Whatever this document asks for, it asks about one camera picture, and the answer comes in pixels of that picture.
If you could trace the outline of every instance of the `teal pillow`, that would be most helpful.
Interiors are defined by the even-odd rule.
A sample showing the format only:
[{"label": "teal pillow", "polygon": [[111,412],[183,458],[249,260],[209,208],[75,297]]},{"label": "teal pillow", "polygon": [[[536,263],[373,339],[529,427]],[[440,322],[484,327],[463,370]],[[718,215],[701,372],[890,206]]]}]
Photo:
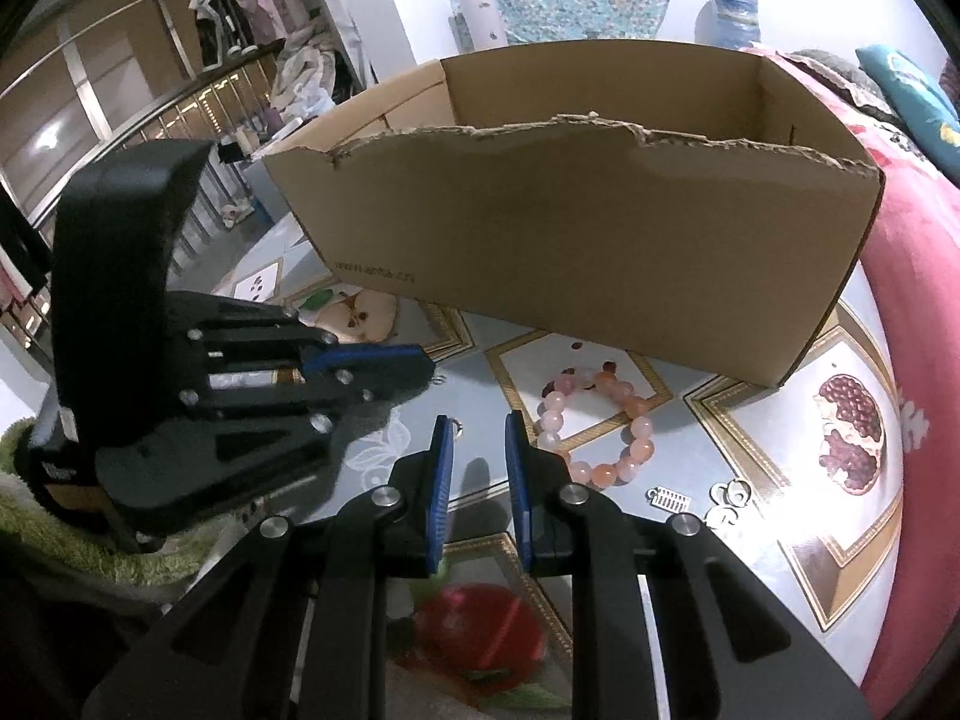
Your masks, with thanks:
[{"label": "teal pillow", "polygon": [[880,86],[930,162],[960,186],[960,121],[936,81],[896,49],[857,49],[860,66]]}]

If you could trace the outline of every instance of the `beaded bracelet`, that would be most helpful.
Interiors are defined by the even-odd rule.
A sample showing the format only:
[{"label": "beaded bracelet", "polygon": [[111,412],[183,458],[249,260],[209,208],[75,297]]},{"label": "beaded bracelet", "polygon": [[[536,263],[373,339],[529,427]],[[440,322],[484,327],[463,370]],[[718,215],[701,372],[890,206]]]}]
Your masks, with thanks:
[{"label": "beaded bracelet", "polygon": [[[560,448],[563,443],[560,438],[563,409],[568,405],[570,396],[578,389],[588,389],[591,386],[596,386],[600,394],[613,400],[632,420],[630,433],[634,437],[629,452],[621,456],[616,463],[601,463],[594,467],[583,461],[572,461],[570,453]],[[539,419],[541,433],[536,438],[536,446],[563,457],[574,482],[582,485],[590,483],[599,490],[606,490],[617,479],[624,483],[632,482],[637,478],[640,466],[654,453],[651,441],[654,428],[647,418],[647,410],[649,406],[646,399],[635,394],[634,386],[630,382],[620,381],[611,371],[583,370],[573,374],[561,373],[553,380],[553,391],[544,396],[544,413]]]}]

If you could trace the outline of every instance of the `green plush fabric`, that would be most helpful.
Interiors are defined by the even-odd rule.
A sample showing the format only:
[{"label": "green plush fabric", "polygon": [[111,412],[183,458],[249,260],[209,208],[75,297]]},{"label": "green plush fabric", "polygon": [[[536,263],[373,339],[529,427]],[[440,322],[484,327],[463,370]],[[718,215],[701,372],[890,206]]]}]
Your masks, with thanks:
[{"label": "green plush fabric", "polygon": [[13,472],[13,450],[31,427],[31,419],[21,419],[0,439],[0,533],[48,560],[117,584],[163,586],[197,573],[216,541],[216,527],[168,538],[152,555],[131,555],[113,552],[43,509]]}]

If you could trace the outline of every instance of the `white flower pattern on blanket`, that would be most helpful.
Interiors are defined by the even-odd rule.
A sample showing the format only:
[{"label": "white flower pattern on blanket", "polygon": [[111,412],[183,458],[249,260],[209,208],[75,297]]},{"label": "white flower pattern on blanket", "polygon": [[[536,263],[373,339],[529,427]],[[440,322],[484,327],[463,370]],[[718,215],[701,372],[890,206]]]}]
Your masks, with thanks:
[{"label": "white flower pattern on blanket", "polygon": [[920,445],[930,430],[930,423],[923,413],[923,409],[918,409],[912,400],[906,400],[902,391],[897,391],[896,394],[899,396],[899,406],[901,407],[901,434],[904,439],[905,455],[914,449],[920,449]]},{"label": "white flower pattern on blanket", "polygon": [[363,490],[372,490],[390,480],[394,464],[410,446],[410,431],[400,421],[400,409],[390,409],[390,421],[382,430],[377,430],[358,440],[357,445],[368,445],[353,457],[344,461],[348,469],[360,471]]}]

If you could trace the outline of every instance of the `brown cardboard box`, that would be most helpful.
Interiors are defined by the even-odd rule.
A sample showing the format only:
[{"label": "brown cardboard box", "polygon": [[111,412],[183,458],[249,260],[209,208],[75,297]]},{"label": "brown cardboard box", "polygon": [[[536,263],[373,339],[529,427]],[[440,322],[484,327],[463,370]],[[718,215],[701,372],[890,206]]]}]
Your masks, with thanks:
[{"label": "brown cardboard box", "polygon": [[431,62],[284,146],[267,169],[344,281],[770,386],[883,184],[774,63],[656,41]]}]

